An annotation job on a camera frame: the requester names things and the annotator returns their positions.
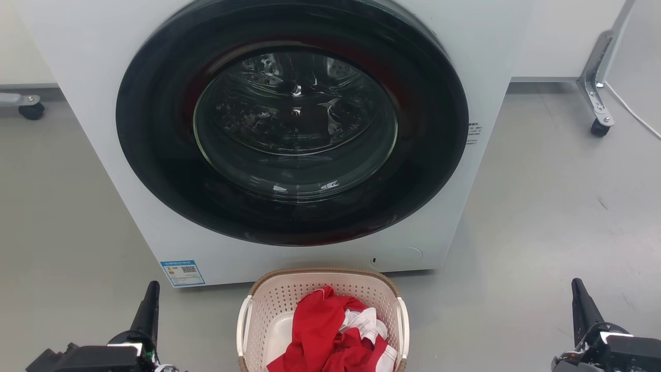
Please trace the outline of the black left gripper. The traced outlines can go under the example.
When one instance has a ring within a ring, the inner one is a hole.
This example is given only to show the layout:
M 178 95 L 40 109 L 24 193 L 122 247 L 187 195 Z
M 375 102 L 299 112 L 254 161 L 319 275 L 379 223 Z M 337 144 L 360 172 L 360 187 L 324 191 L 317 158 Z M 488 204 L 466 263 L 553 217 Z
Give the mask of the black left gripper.
M 43 351 L 26 371 L 154 371 L 158 342 L 160 284 L 151 281 L 135 313 L 130 331 L 114 336 L 106 345 L 78 346 L 64 352 Z

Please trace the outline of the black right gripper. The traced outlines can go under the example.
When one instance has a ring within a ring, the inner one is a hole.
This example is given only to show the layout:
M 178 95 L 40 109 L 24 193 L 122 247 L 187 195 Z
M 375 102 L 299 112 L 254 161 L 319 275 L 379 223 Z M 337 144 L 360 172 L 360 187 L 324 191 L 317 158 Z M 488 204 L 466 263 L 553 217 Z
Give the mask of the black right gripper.
M 571 289 L 575 348 L 554 357 L 552 371 L 660 371 L 659 339 L 604 322 L 580 278 Z

